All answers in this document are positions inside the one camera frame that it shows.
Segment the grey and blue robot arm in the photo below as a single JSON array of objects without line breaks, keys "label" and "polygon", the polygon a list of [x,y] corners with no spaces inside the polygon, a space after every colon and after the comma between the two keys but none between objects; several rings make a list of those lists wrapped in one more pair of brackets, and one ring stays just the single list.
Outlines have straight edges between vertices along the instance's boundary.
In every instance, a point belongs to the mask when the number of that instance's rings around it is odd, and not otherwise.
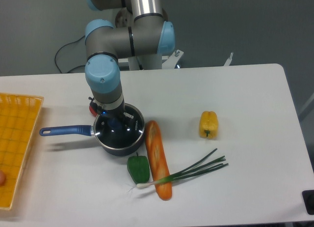
[{"label": "grey and blue robot arm", "polygon": [[92,10],[126,8],[132,14],[132,24],[126,27],[97,19],[85,28],[85,77],[94,96],[90,109],[100,116],[121,117],[125,102],[118,59],[172,53],[174,27],[165,20],[160,0],[86,1]]}]

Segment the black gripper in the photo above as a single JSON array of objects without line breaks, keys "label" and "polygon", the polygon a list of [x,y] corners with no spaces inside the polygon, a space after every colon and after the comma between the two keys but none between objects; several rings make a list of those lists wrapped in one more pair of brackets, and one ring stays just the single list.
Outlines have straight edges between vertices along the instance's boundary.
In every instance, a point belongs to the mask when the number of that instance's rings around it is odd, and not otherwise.
[{"label": "black gripper", "polygon": [[106,118],[120,118],[122,117],[122,123],[126,128],[131,128],[134,124],[134,115],[128,112],[125,112],[125,104],[122,103],[117,108],[109,110],[103,109],[101,105],[97,104],[95,98],[88,97],[90,100],[89,110],[91,114],[96,117],[98,115]]}]

